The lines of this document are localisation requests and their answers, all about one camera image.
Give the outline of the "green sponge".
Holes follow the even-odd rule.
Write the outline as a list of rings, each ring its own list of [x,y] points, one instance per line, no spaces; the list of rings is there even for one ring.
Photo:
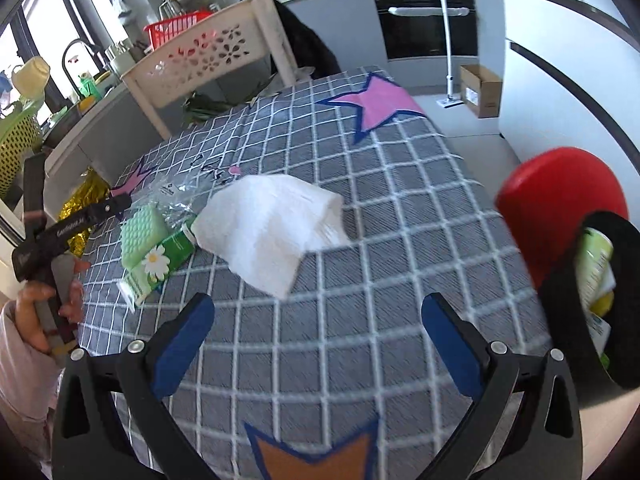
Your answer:
[[[122,266],[132,270],[145,255],[169,235],[163,215],[155,205],[145,205],[127,220],[120,230]]]

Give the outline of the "clear plastic wrapper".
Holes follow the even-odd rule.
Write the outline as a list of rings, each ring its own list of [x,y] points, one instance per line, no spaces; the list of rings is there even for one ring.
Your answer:
[[[234,177],[222,172],[182,176],[172,181],[163,178],[141,194],[136,205],[154,209],[169,229],[176,230],[193,220],[216,192],[233,182]]]

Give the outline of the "green daisy tube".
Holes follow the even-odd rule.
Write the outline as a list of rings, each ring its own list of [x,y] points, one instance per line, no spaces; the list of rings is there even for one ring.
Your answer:
[[[131,311],[140,307],[192,256],[194,250],[195,238],[186,226],[153,246],[118,283],[127,307]]]

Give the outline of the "yellow sponge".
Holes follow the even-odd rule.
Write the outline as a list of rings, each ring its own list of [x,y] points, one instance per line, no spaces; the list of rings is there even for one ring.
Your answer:
[[[598,298],[591,306],[590,312],[599,318],[604,318],[611,311],[614,301],[614,290],[609,290],[606,294]]]

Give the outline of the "white tissue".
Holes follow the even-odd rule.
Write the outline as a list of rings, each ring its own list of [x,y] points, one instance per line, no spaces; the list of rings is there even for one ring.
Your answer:
[[[304,255],[350,243],[343,205],[340,194],[287,174],[246,176],[212,196],[191,232],[246,284],[283,300]]]

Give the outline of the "green milk carton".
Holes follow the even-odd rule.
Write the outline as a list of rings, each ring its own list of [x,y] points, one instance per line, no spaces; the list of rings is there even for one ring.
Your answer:
[[[610,366],[610,359],[605,354],[604,348],[611,333],[611,326],[593,312],[586,315],[586,322],[594,350],[596,350],[603,368],[607,370]]]

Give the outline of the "light green lotion tube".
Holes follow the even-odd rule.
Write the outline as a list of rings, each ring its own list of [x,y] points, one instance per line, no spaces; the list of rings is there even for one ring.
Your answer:
[[[611,266],[613,252],[613,243],[602,232],[593,228],[582,230],[574,269],[578,296],[584,309],[590,308],[598,298],[615,288]]]

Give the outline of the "black trash bin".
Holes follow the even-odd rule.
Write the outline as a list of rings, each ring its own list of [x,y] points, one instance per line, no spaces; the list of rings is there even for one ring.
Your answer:
[[[628,220],[587,216],[538,295],[582,402],[639,387],[639,231]]]

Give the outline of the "black kitchen faucet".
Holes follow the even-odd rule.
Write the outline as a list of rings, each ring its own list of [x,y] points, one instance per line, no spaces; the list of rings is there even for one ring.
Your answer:
[[[103,51],[89,40],[73,39],[63,50],[61,61],[64,80],[70,88],[66,98],[75,101],[82,97],[82,81],[89,76],[97,80],[108,71]]]

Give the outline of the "red stool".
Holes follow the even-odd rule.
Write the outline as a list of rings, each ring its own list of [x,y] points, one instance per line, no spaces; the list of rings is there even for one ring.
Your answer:
[[[554,148],[523,162],[504,181],[496,206],[536,288],[573,244],[588,214],[603,210],[629,218],[613,171],[580,148]]]

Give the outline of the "red plastic basket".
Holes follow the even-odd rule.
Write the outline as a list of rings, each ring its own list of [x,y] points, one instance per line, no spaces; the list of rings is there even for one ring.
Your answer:
[[[159,22],[146,25],[144,30],[149,36],[151,48],[155,50],[163,44],[166,44],[167,41],[175,38],[175,36],[185,32],[188,28],[205,20],[212,14],[213,12],[209,10],[199,10],[196,12],[173,16],[172,18],[165,18]]]

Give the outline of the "grey checkered tablecloth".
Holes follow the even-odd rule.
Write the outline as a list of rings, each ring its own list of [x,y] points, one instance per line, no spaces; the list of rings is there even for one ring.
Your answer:
[[[360,90],[368,73],[299,84],[143,157],[150,183],[193,182],[195,208],[229,168],[290,174],[344,198],[349,244],[303,258],[285,300],[198,252],[129,309],[117,287],[119,222],[88,241],[80,342],[91,353],[119,352],[151,337],[198,292],[212,297],[214,325],[167,407],[221,478],[264,478],[253,452],[262,437],[326,460],[364,426],[378,434],[372,478],[420,474],[469,406],[421,323],[422,299],[432,292],[514,352],[549,348],[508,228],[432,122],[399,115],[356,141],[355,110],[328,104]]]

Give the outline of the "cardboard box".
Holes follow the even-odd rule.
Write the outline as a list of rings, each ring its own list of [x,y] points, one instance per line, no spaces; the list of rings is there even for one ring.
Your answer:
[[[480,64],[460,66],[461,99],[477,118],[498,118],[502,79]]]

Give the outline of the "white refrigerator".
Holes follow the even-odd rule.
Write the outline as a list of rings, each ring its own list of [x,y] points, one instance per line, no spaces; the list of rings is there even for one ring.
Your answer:
[[[639,220],[639,40],[613,0],[503,0],[501,133],[523,162],[599,157]]]

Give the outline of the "black built-in oven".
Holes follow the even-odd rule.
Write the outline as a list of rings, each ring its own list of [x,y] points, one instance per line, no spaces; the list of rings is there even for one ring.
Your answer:
[[[374,0],[387,57],[445,56],[446,32],[440,0]],[[475,0],[446,0],[451,54],[477,56]]]

